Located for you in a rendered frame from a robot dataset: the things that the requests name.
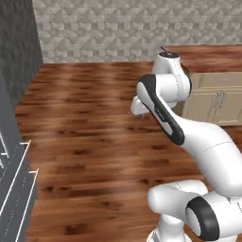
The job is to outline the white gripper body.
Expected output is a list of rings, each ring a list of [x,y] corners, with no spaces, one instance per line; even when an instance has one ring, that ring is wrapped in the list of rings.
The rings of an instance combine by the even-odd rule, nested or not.
[[[149,109],[141,102],[137,95],[131,102],[130,111],[134,115],[143,115],[145,113],[149,113]]]

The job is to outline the beige cupboard run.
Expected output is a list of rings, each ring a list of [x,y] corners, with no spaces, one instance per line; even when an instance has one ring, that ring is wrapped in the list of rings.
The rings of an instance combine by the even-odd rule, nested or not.
[[[192,73],[182,116],[220,126],[242,125],[242,72]]]

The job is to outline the grey drawer cabinet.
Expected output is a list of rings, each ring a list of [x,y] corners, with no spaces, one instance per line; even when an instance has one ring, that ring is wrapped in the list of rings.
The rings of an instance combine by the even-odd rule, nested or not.
[[[6,168],[18,145],[23,142],[19,132],[15,114],[11,107],[9,94],[6,88],[3,75],[0,72],[0,131],[3,135],[9,157],[0,154],[0,179],[4,175]],[[20,203],[27,184],[26,176],[29,171],[28,158],[26,155],[20,173],[9,194],[6,207],[0,216],[0,242],[14,242],[18,229],[18,214],[20,211]]]

